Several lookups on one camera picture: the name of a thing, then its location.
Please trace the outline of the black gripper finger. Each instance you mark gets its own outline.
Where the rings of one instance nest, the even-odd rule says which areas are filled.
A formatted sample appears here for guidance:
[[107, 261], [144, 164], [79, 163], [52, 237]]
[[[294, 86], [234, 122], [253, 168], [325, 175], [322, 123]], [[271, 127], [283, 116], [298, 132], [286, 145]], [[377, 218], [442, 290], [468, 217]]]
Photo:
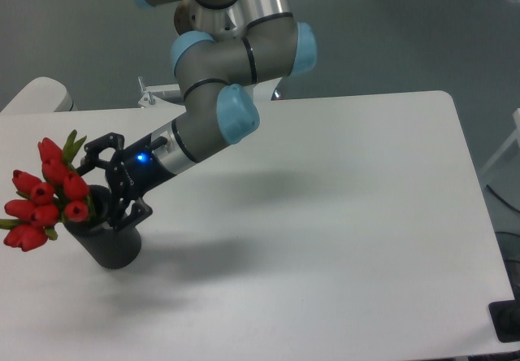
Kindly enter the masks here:
[[115, 231], [135, 228], [152, 214], [153, 209], [145, 202], [143, 197], [132, 200], [121, 198], [109, 211], [109, 225]]
[[107, 133], [84, 145], [85, 155], [80, 161], [80, 166], [76, 169], [80, 176], [91, 172], [94, 168], [104, 171], [113, 171], [115, 165], [112, 161], [101, 159], [100, 154], [112, 149], [115, 153], [124, 148], [124, 136], [118, 133]]

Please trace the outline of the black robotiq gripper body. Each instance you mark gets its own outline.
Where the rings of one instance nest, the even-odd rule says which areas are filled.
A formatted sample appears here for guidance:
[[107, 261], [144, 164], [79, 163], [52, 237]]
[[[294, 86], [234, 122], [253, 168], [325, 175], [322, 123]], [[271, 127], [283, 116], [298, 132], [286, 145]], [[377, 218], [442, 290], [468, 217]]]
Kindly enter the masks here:
[[113, 137], [110, 146], [115, 152], [106, 167], [106, 181], [115, 202], [130, 202], [142, 198], [147, 192], [175, 176], [161, 164], [154, 153], [167, 144], [165, 137], [152, 139], [148, 134], [125, 147], [123, 135], [110, 135]]

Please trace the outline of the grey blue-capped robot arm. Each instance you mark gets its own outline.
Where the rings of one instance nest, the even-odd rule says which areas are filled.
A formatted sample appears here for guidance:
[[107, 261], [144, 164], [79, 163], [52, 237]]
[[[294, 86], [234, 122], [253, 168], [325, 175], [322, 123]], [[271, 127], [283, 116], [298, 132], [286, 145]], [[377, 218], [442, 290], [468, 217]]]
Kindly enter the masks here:
[[87, 146], [79, 172], [103, 169], [110, 196], [79, 223], [119, 231], [150, 216], [143, 196], [254, 132], [259, 114], [246, 87], [310, 71], [317, 62], [311, 27], [288, 0], [134, 0], [143, 7], [187, 2], [188, 28], [171, 47], [185, 112], [131, 146], [109, 133]]

